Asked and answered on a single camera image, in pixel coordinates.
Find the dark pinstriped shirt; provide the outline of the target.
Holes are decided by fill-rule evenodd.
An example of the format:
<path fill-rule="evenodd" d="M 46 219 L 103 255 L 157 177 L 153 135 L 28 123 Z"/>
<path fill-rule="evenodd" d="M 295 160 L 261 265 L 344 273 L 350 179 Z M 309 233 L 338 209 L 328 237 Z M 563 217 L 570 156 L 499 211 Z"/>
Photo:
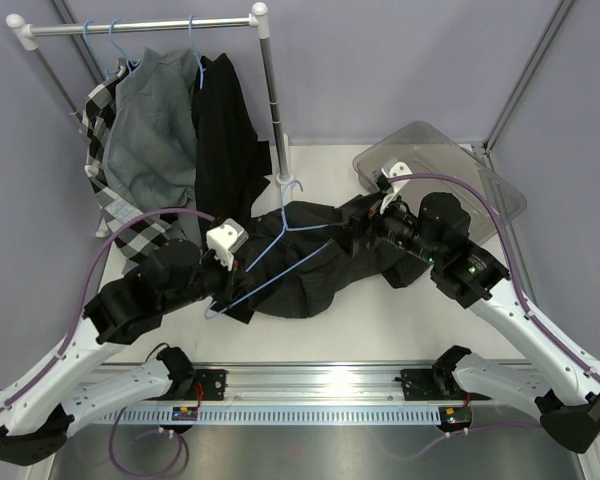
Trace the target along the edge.
<path fill-rule="evenodd" d="M 216 302 L 213 309 L 243 323 L 256 313 L 304 319 L 327 310 L 354 282 L 380 275 L 388 286 L 406 288 L 429 269 L 385 241 L 349 255 L 336 242 L 341 221 L 341 209 L 303 201 L 249 220 L 236 260 L 250 284 L 230 308 Z"/>

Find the plain black shirt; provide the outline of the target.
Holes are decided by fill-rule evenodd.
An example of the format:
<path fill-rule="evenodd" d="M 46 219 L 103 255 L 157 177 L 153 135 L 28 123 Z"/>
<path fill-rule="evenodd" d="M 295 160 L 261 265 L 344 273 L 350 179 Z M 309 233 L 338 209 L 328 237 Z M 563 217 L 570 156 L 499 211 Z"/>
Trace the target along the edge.
<path fill-rule="evenodd" d="M 193 93 L 196 133 L 195 201 L 217 220 L 244 224 L 270 184 L 270 146 L 251 123 L 236 70 L 226 54 L 201 59 L 203 84 Z"/>

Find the blue hanger of black shirt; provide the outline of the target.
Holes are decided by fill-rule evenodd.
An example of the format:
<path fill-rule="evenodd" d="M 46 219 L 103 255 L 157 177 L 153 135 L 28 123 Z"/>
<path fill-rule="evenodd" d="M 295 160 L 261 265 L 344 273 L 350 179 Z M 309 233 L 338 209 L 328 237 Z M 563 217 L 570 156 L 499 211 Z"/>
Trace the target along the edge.
<path fill-rule="evenodd" d="M 191 14 L 188 18 L 188 22 L 187 22 L 187 30 L 188 30 L 188 36 L 189 36 L 189 41 L 191 43 L 191 49 L 193 51 L 193 55 L 194 58 L 196 60 L 196 64 L 198 67 L 198 88 L 200 90 L 202 90 L 204 88 L 204 81 L 205 81 L 205 66 L 203 65 L 202 62 L 202 56 L 200 55 L 197 46 L 196 46 L 196 42 L 194 39 L 194 26 L 193 26 L 193 21 L 195 19 L 195 15 Z"/>

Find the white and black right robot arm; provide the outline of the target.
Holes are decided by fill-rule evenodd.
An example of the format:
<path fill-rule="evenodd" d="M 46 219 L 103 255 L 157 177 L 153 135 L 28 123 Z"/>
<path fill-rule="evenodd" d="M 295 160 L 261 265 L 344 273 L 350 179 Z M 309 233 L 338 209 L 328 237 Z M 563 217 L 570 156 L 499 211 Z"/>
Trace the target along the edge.
<path fill-rule="evenodd" d="M 513 272 L 469 237 L 470 216 L 450 193 L 426 195 L 418 213 L 400 199 L 368 210 L 371 237 L 428 263 L 437 289 L 502 334 L 534 367 L 524 373 L 452 346 L 432 366 L 442 396 L 464 391 L 537 420 L 584 454 L 600 434 L 600 360 L 562 332 L 515 283 Z"/>

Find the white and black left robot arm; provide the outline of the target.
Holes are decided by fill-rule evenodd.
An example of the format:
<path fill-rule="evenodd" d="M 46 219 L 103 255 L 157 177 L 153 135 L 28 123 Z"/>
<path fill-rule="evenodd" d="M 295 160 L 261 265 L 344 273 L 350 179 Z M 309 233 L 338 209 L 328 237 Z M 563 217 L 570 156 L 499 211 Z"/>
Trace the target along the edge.
<path fill-rule="evenodd" d="M 78 310 L 73 332 L 12 386 L 0 390 L 0 461 L 30 466 L 55 454 L 98 417 L 148 399 L 199 389 L 191 360 L 167 347 L 153 360 L 90 387 L 84 378 L 165 315 L 230 290 L 238 267 L 227 254 L 177 240 L 98 292 Z"/>

